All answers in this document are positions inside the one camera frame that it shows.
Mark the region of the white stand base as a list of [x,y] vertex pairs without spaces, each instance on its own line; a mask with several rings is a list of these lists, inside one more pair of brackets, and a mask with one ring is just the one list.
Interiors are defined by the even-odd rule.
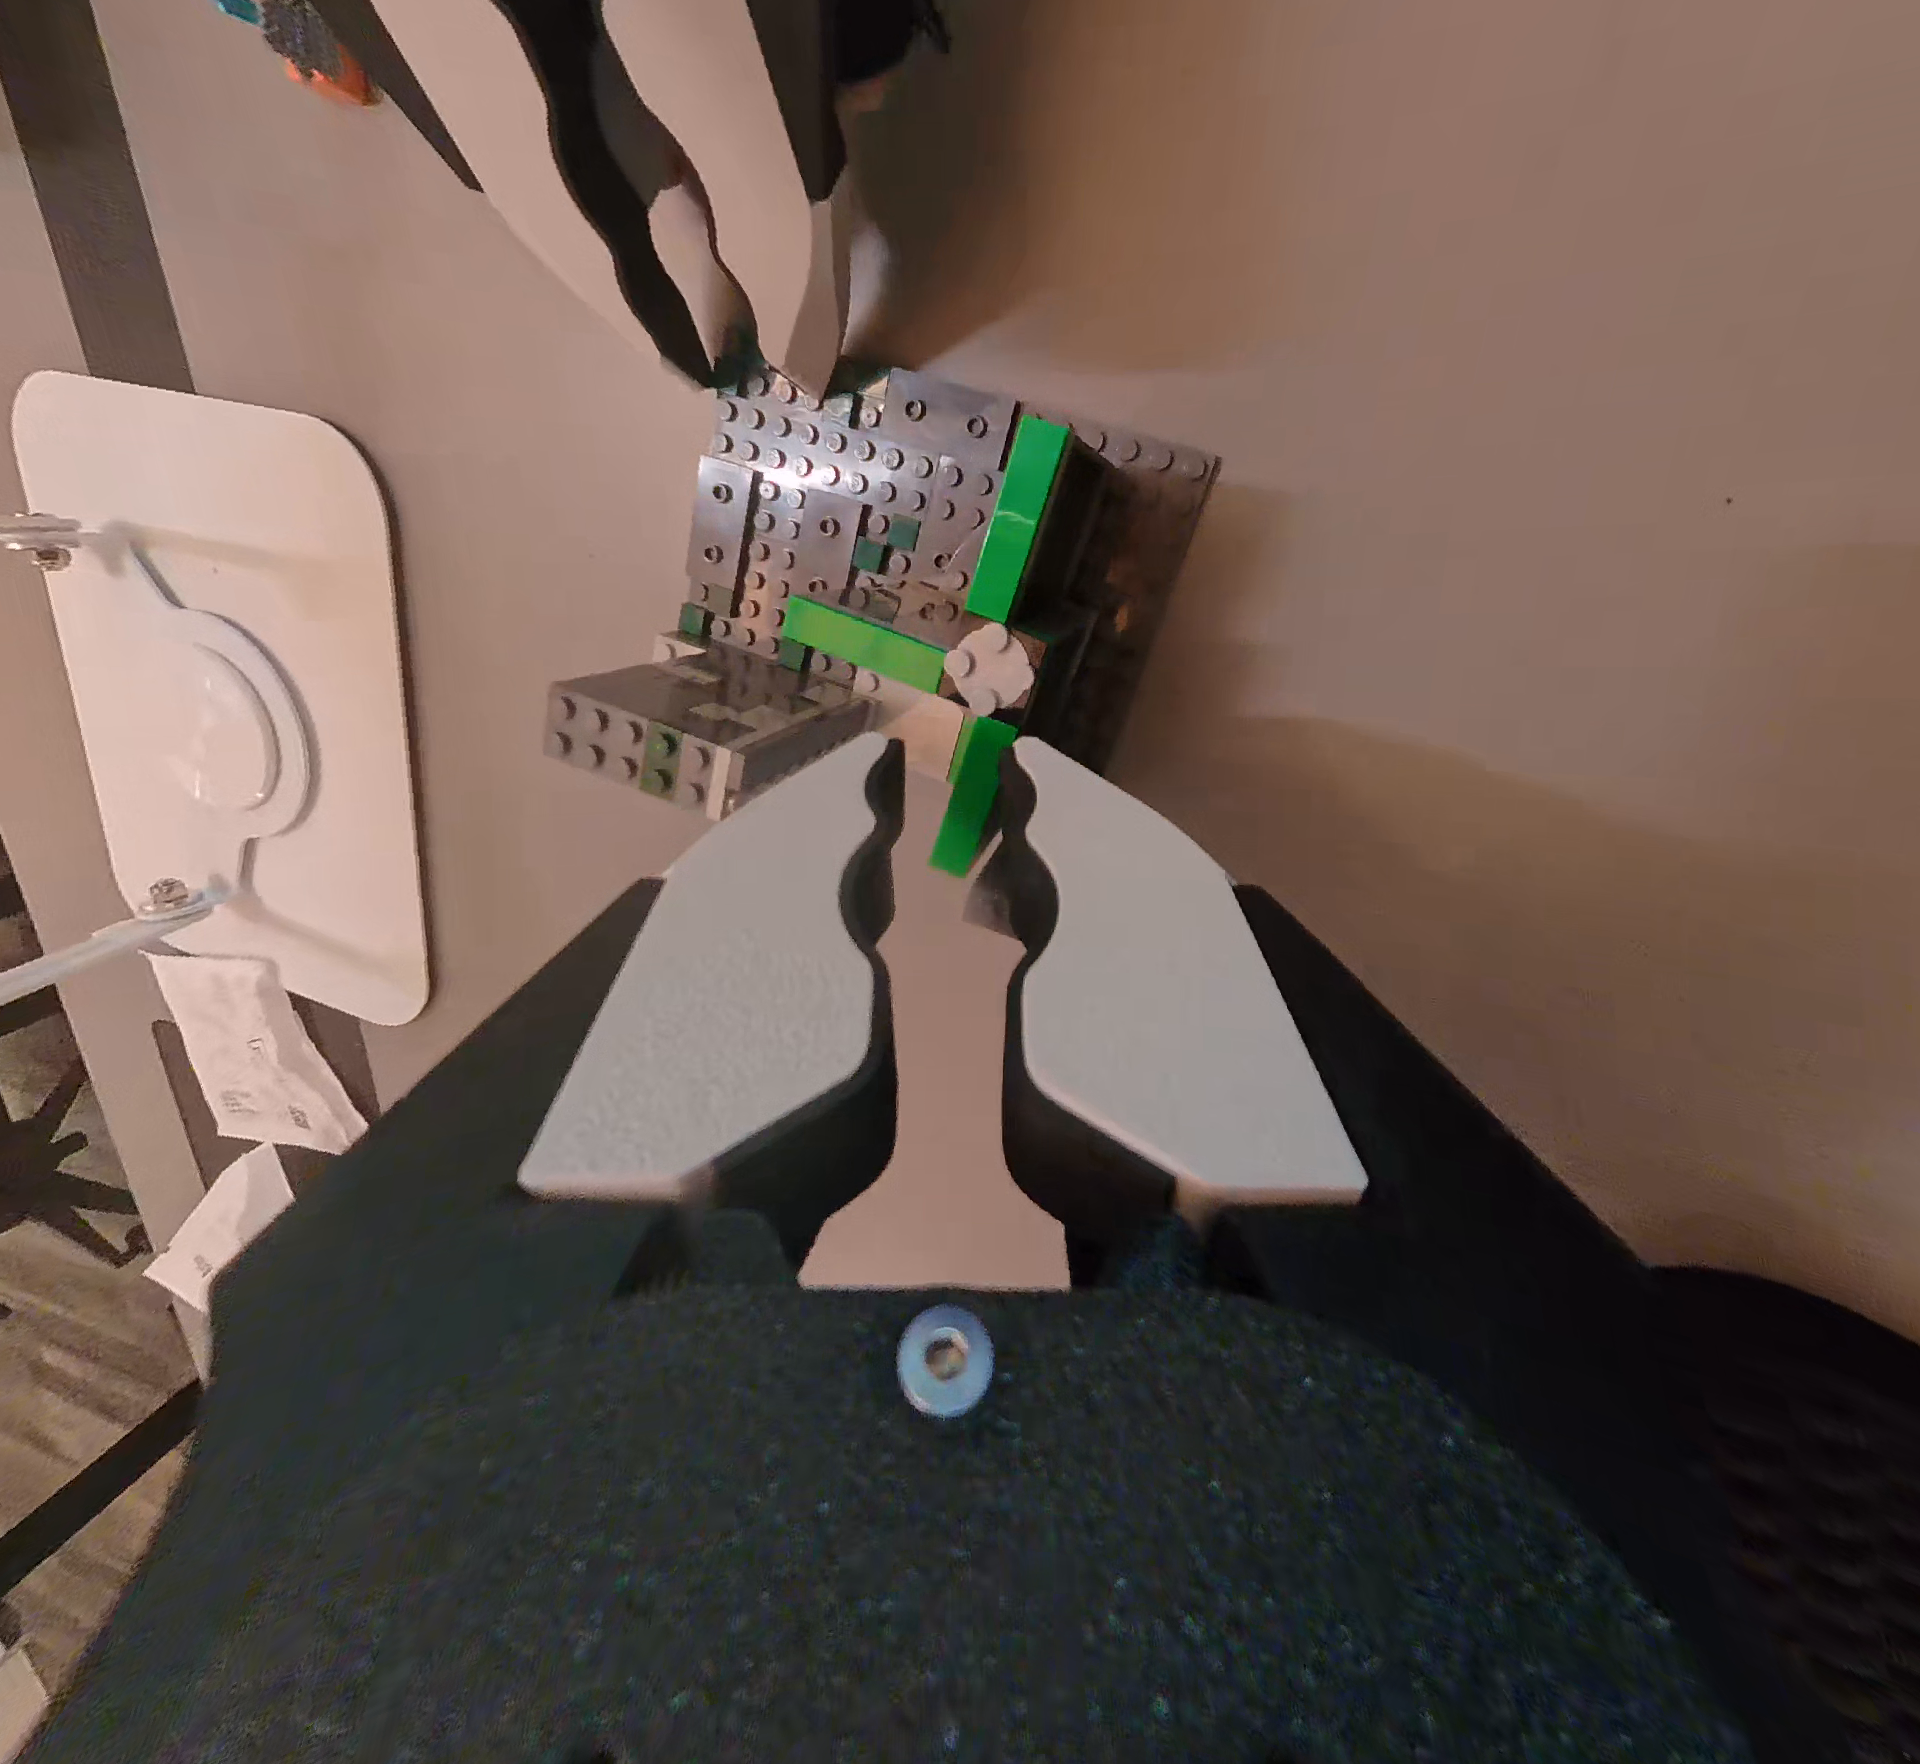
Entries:
[[[296,685],[314,791],[262,844],[253,892],[173,937],[275,962],[284,989],[379,1027],[427,1001],[414,758],[392,528],[372,467],[319,418],[41,371],[13,401],[26,513],[124,525],[188,605],[243,625]],[[110,869],[132,909],[224,859],[182,788],[198,710],[185,666],[81,555],[39,575]]]

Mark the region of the white paper tag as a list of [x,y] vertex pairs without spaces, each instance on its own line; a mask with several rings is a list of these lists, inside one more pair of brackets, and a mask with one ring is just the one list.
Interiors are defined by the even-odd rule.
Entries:
[[275,1144],[256,1144],[230,1163],[165,1249],[141,1275],[145,1283],[201,1316],[211,1315],[223,1272],[294,1201]]
[[150,968],[221,1135],[341,1155],[367,1133],[273,962],[151,953]]

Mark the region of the toy brick figure with pickaxe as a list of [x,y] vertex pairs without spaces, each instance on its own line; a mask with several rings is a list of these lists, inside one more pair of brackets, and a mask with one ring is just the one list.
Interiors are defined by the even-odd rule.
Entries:
[[224,19],[256,30],[293,83],[317,97],[372,110],[379,89],[325,24],[312,0],[205,0]]

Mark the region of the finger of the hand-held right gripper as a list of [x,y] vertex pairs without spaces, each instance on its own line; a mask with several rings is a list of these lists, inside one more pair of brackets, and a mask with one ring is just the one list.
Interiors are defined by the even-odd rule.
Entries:
[[602,0],[367,0],[512,237],[611,328],[714,384],[722,271],[685,141]]
[[807,191],[746,0],[600,0],[600,15],[707,200],[764,363],[826,398],[848,338],[852,193]]

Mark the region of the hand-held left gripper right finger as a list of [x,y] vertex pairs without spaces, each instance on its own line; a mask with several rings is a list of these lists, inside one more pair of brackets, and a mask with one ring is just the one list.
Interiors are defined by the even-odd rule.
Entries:
[[1212,1221],[1364,1197],[1233,879],[1170,820],[1019,741],[968,913],[1020,944],[1003,1153],[1045,1215]]

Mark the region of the grey and green brick model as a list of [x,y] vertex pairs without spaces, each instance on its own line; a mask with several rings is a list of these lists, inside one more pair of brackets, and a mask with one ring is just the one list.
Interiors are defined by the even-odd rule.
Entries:
[[732,817],[865,731],[948,786],[930,864],[995,836],[1003,750],[1104,769],[1219,458],[908,369],[811,401],[737,365],[714,395],[675,623],[646,663],[548,688],[543,753]]

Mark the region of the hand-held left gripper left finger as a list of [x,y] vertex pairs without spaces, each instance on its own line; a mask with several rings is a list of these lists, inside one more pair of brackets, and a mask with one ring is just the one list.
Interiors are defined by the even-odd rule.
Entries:
[[543,1199],[848,1203],[894,1153],[903,750],[868,733],[661,878],[518,1168]]

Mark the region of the clear stand bracket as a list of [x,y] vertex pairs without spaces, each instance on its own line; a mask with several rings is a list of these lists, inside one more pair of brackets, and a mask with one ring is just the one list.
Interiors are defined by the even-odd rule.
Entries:
[[153,879],[127,919],[4,972],[4,1007],[43,1007],[57,984],[113,958],[155,953],[214,912],[246,900],[256,849],[294,828],[310,804],[314,747],[301,694],[273,654],[229,618],[184,604],[130,526],[89,528],[18,513],[4,516],[2,542],[44,575],[87,555],[132,585],[132,598],[185,666],[198,710],[182,788],[224,853],[206,879]]

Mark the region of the black chair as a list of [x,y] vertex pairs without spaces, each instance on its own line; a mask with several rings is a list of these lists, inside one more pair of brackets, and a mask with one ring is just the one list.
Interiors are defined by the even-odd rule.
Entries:
[[1654,1272],[1671,1374],[1775,1647],[1856,1761],[1918,1758],[1918,1349],[1824,1297]]

